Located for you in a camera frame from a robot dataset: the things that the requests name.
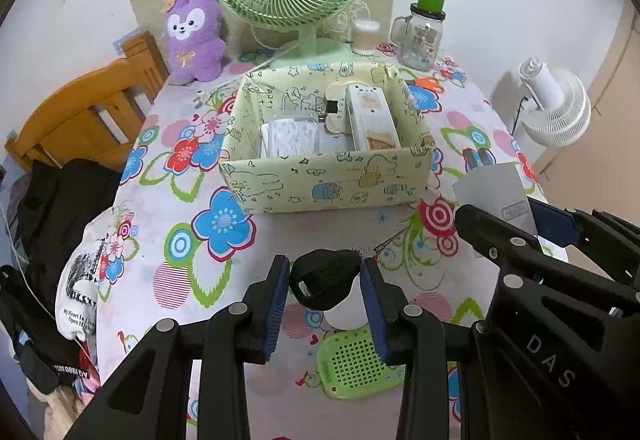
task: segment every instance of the yellow box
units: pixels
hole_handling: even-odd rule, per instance
[[[385,93],[401,149],[260,158],[260,125],[273,113],[312,109],[350,83]],[[247,214],[375,207],[418,201],[433,138],[398,70],[368,62],[267,69],[242,78],[220,154],[220,171]]]

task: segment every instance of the jar handle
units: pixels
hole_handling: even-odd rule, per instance
[[[391,26],[391,34],[389,35],[389,39],[395,46],[401,46],[404,41],[402,41],[402,22],[404,23],[404,34],[406,34],[406,24],[407,24],[408,16],[400,16],[394,19],[393,25]]]

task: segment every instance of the black cord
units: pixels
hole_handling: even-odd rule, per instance
[[[518,106],[518,113],[516,113],[516,120],[513,121],[513,129],[511,130],[511,136],[513,136],[513,134],[516,131],[516,126],[518,125],[518,119],[520,118],[520,112],[522,111],[522,103],[527,100],[527,97],[522,97],[520,99],[520,105]]]

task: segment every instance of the floral tablecloth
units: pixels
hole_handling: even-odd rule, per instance
[[[443,54],[423,74],[396,61],[381,44],[370,60],[393,62],[426,115],[437,146],[420,203],[358,210],[242,214],[218,171],[220,148],[241,74],[268,51],[240,56],[209,84],[165,86],[138,137],[114,206],[107,258],[98,282],[97,347],[106,380],[137,342],[164,317],[181,324],[206,320],[242,299],[263,279],[276,254],[291,261],[315,248],[355,248],[372,254],[408,226],[378,261],[385,279],[443,321],[470,325],[484,317],[497,268],[474,257],[454,226],[452,184],[469,168],[463,151],[485,149],[497,163],[514,162],[530,196],[543,199],[535,174],[480,90]],[[229,74],[237,80],[223,86]],[[212,90],[202,102],[198,91]],[[564,250],[543,243],[548,254]],[[395,438],[401,387],[355,401],[329,399],[315,352],[334,330],[322,312],[289,295],[278,347],[265,366],[246,365],[246,394],[255,440]],[[193,370],[188,438],[196,437],[200,365]],[[449,371],[451,437],[460,435],[457,372]]]

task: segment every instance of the fan base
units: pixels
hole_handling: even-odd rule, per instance
[[[290,66],[308,65],[313,63],[343,63],[353,61],[351,48],[335,39],[319,37],[316,39],[316,52],[313,55],[301,55],[300,47],[295,48],[279,57],[297,42],[287,43],[276,52],[271,66],[273,68],[287,68]]]

